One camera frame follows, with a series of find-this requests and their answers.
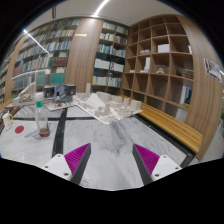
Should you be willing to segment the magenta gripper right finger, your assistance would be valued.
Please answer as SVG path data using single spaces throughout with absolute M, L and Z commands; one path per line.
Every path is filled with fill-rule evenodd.
M 132 154 L 144 185 L 181 170 L 168 155 L 159 156 L 137 144 L 133 145 Z

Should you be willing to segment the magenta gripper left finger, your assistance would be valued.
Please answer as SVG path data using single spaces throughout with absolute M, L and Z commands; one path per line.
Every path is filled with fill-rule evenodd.
M 88 143 L 65 155 L 56 154 L 43 166 L 43 169 L 79 185 L 90 154 L 91 144 Z

